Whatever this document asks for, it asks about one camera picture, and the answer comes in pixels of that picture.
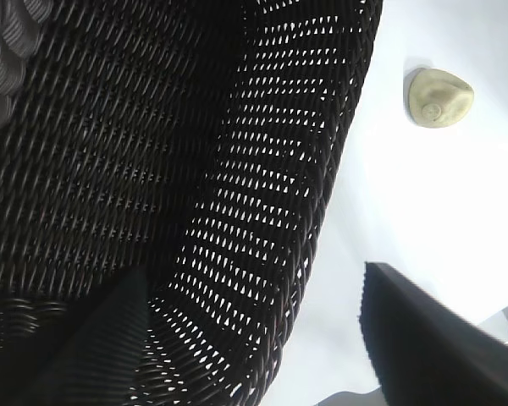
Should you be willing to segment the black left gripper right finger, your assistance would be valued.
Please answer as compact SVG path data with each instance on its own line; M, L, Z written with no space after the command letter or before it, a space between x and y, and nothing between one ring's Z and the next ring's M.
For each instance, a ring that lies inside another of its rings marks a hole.
M362 337L389 405L508 405L508 346L386 263L365 265Z

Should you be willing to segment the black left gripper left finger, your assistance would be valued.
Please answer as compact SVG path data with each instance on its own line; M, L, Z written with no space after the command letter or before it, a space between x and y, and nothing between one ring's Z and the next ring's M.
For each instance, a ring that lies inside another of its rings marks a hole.
M144 348L145 271L133 268L59 350L37 385L39 405L119 405Z

